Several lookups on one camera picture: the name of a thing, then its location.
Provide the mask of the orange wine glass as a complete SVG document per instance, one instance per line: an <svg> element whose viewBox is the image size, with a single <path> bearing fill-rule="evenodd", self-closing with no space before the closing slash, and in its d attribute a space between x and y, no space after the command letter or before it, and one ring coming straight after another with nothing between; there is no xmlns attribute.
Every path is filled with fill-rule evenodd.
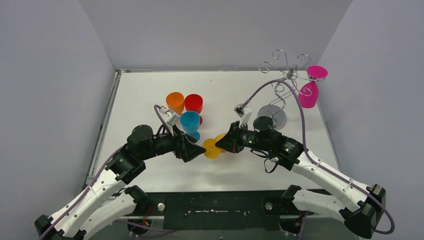
<svg viewBox="0 0 424 240"><path fill-rule="evenodd" d="M166 104L170 111L181 115L185 109L185 97L180 92L171 92L166 96Z"/></svg>

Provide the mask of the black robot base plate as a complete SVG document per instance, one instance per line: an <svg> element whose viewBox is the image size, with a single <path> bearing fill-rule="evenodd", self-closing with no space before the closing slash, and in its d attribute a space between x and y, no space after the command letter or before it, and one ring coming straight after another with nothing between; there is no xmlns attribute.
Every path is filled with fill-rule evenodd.
<svg viewBox="0 0 424 240"><path fill-rule="evenodd" d="M304 211L283 196L284 190L149 192L143 206L128 217L162 220L166 230L278 231L298 233Z"/></svg>

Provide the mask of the red wine glass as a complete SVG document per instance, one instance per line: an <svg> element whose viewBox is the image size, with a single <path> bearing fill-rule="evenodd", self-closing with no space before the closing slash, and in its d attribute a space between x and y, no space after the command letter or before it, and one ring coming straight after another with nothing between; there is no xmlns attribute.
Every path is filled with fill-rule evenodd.
<svg viewBox="0 0 424 240"><path fill-rule="evenodd" d="M200 116L203 110L203 98L198 94L189 94L184 99L185 112L183 115L186 115L184 118L184 125L189 124L189 121L192 120L191 114L187 112L196 112L199 115L199 124L203 123L203 118Z"/></svg>

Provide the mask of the blue wine glass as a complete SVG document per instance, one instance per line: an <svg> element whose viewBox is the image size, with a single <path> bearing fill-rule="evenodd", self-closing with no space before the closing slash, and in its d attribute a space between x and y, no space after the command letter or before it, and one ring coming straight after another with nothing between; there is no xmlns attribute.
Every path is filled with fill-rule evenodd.
<svg viewBox="0 0 424 240"><path fill-rule="evenodd" d="M200 126L200 116L195 111L186 111L180 117L180 124L183 131L190 137L194 138L194 142L197 143L201 136L198 132Z"/></svg>

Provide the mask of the yellow wine glass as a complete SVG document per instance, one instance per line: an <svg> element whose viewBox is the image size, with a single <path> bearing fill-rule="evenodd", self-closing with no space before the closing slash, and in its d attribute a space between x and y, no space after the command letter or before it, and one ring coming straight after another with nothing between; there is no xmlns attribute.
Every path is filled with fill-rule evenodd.
<svg viewBox="0 0 424 240"><path fill-rule="evenodd" d="M215 146L215 144L219 140L221 140L225 135L226 135L226 133L221 133L221 134L217 135L215 138L208 138L208 139L204 140L204 142L202 143L202 147L205 148L205 150L206 150L205 153L203 154L206 158L216 159L221 154L227 153L226 150Z"/></svg>

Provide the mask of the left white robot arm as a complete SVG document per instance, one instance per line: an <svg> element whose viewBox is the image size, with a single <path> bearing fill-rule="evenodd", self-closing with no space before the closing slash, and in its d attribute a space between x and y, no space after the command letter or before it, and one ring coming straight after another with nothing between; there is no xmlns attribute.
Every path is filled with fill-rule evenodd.
<svg viewBox="0 0 424 240"><path fill-rule="evenodd" d="M148 195L130 183L146 169L145 161L173 153L185 163L206 152L177 127L154 134L148 125L136 126L126 144L103 164L92 182L70 203L34 223L41 240L88 240L120 217L148 210Z"/></svg>

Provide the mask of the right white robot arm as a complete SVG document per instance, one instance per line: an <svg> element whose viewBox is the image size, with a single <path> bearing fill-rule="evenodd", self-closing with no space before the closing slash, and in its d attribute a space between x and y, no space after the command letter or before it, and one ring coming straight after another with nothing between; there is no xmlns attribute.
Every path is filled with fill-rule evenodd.
<svg viewBox="0 0 424 240"><path fill-rule="evenodd" d="M311 180L327 194L290 185L281 196L287 214L308 211L332 217L344 223L355 235L371 239L383 215L386 191L379 185L368 186L340 173L319 159L299 141L282 135L267 116L253 122L253 130L238 121L215 143L217 148L238 154L249 148L285 169Z"/></svg>

